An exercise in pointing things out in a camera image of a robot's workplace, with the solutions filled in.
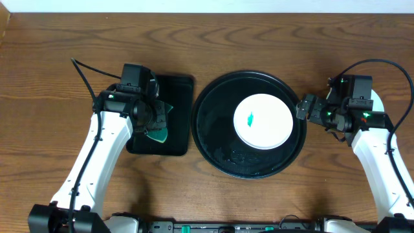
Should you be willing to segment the pale green plate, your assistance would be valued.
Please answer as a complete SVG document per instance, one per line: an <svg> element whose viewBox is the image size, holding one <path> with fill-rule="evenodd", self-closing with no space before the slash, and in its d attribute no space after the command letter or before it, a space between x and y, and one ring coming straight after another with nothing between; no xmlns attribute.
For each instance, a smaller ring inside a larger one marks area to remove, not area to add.
<svg viewBox="0 0 414 233"><path fill-rule="evenodd" d="M334 92L333 88L331 88L326 97L326 100L331 104L340 104L342 98ZM373 89L371 90L371 100L373 101L372 111L384 112L383 102L381 101L379 95Z"/></svg>

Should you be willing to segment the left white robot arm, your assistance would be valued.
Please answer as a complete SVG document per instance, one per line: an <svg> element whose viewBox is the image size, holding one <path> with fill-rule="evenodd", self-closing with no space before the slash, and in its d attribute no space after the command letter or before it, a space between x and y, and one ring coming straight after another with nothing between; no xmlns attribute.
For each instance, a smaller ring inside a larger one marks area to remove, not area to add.
<svg viewBox="0 0 414 233"><path fill-rule="evenodd" d="M124 146L134 135L164 142L172 106L145 93L102 91L85 143L61 188L48 205L35 204L28 216L31 232L141 232L129 213L102 219L107 186Z"/></svg>

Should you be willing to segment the green scrub sponge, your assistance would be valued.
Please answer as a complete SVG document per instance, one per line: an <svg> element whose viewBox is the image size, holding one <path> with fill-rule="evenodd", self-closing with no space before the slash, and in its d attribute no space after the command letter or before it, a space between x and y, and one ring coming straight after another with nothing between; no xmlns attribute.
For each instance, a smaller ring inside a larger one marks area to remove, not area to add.
<svg viewBox="0 0 414 233"><path fill-rule="evenodd" d="M146 136L156 142L165 143L168 137L168 115L173 107L163 101L154 100L151 108L153 112L147 125Z"/></svg>

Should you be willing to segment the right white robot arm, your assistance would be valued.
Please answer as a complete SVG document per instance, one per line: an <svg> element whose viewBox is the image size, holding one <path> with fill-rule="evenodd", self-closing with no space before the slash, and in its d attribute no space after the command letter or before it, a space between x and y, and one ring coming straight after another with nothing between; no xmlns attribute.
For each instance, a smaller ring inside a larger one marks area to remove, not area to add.
<svg viewBox="0 0 414 233"><path fill-rule="evenodd" d="M358 157L378 214L374 232L413 231L413 180L397 145L393 124L374 91L366 94L306 94L296 107L301 120L341 132Z"/></svg>

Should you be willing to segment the white plate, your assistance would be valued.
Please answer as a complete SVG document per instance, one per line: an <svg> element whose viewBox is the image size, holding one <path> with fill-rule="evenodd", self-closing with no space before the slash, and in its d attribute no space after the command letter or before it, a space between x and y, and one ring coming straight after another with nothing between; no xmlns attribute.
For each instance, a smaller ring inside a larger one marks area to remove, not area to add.
<svg viewBox="0 0 414 233"><path fill-rule="evenodd" d="M253 94L242 100L234 111L233 124L237 136L259 150L284 144L294 126L287 104L270 94Z"/></svg>

